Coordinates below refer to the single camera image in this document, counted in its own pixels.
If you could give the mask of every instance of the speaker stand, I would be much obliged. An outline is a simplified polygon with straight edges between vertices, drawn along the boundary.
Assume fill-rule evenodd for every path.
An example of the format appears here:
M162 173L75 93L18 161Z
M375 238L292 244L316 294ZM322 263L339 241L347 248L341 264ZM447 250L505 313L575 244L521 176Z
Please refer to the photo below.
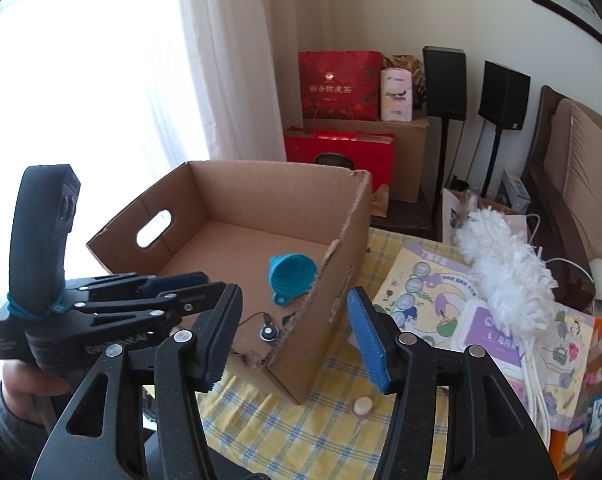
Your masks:
M497 160L498 145L500 144L500 136L503 133L503 129L497 126L494 130L494 142L492 143L492 155L490 156L490 163L488 164L488 171L485 173L485 180L483 181L483 189L481 196L485 198L485 194L488 192L488 186L492 181L492 171L494 171L494 163Z
M450 126L450 119L441 118L441 146L439 148L439 170L437 171L437 184L434 188L434 200L432 201L432 213L430 218L434 221L441 200L441 188L443 187L443 174L446 171L446 153L447 153L447 131Z

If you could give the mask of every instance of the red shopping bag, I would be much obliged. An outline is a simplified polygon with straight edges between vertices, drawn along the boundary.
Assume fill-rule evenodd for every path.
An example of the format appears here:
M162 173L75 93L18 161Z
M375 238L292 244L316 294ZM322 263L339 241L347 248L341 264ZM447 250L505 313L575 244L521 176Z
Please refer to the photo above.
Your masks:
M367 50L299 52L303 117L379 120L382 61Z
M371 214L385 216L390 197L393 134L361 132L309 132L301 128L285 131L288 162L341 166L349 170L367 170L372 174Z

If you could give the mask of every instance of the checkered tablecloth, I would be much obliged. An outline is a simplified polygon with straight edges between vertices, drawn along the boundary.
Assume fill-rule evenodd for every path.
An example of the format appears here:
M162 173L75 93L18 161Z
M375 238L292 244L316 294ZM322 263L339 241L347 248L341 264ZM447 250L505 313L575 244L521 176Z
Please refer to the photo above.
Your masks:
M370 229L366 258L357 280L373 298L408 238ZM461 260L449 246L422 240L425 247ZM332 340L316 382L303 406L264 393L225 374L208 394L199 394L207 442L250 471L272 479L367 480L372 478L387 433L395 396L383 396L369 383L359 351L352 347L347 316ZM369 396L372 413L351 413L353 401ZM447 433L447 394L437 393L434 445L428 479L443 472Z

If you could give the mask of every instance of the black speaker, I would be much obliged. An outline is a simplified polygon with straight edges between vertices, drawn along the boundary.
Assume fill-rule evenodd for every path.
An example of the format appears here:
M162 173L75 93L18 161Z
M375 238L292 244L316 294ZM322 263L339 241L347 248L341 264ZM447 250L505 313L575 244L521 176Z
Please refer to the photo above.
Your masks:
M529 93L529 75L486 61L479 115L502 130L520 130Z
M465 121L467 78L465 52L440 46L423 47L426 110L431 117Z

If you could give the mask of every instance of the sofa armrest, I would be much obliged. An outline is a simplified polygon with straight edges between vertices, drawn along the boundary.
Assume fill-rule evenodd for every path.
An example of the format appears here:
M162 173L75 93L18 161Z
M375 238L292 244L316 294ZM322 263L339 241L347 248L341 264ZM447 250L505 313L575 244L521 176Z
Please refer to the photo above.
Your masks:
M533 196L533 208L543 210L545 214L541 214L541 218L549 222L554 239L552 254L546 254L544 251L543 259L565 258L591 272L574 218L561 193L538 166L530 168L526 184L531 188L529 190ZM544 246L542 237L539 237L538 241L539 245ZM594 285L583 272L564 262L553 262L548 267L559 282L559 288L555 290L555 297L559 303L577 310L584 310L590 306L594 300Z

